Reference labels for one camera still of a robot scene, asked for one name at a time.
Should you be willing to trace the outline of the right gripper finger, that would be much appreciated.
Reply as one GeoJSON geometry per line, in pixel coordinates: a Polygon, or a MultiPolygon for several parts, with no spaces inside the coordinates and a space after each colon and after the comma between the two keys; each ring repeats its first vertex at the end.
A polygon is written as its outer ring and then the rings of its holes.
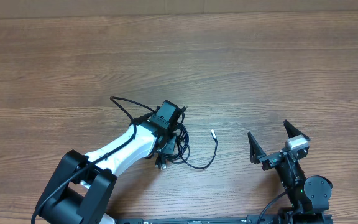
{"type": "Polygon", "coordinates": [[[261,146],[256,141],[251,132],[247,133],[249,146],[250,146],[250,161],[253,164],[260,163],[260,159],[266,156],[266,153],[262,150],[261,146]]]}
{"type": "Polygon", "coordinates": [[[294,125],[292,125],[291,122],[289,122],[287,119],[283,121],[283,125],[285,127],[285,130],[289,138],[294,138],[296,136],[303,136],[307,141],[310,140],[310,138],[306,134],[304,134],[299,129],[294,127],[294,125]]]}

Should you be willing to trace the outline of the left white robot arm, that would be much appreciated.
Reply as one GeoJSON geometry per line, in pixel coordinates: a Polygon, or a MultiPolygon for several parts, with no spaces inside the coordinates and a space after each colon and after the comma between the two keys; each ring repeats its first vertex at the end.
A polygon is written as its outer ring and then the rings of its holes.
{"type": "Polygon", "coordinates": [[[108,145],[81,154],[67,152],[35,206],[31,222],[115,223],[106,214],[117,178],[141,158],[169,148],[185,108],[166,100],[156,110],[131,118],[128,130],[108,145]]]}

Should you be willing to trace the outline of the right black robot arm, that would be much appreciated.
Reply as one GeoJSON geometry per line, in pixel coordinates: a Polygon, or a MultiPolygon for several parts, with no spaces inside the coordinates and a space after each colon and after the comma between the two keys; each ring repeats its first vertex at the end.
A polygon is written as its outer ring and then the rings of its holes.
{"type": "Polygon", "coordinates": [[[283,125],[288,139],[280,151],[267,155],[252,133],[247,133],[250,145],[250,161],[261,164],[262,170],[275,169],[284,192],[269,202],[259,215],[249,215],[247,220],[256,223],[332,223],[329,199],[332,195],[332,182],[320,175],[306,177],[300,159],[308,155],[310,138],[285,120],[283,125]],[[280,198],[287,196],[291,206],[281,208],[277,214],[267,215],[266,211],[280,198]]]}

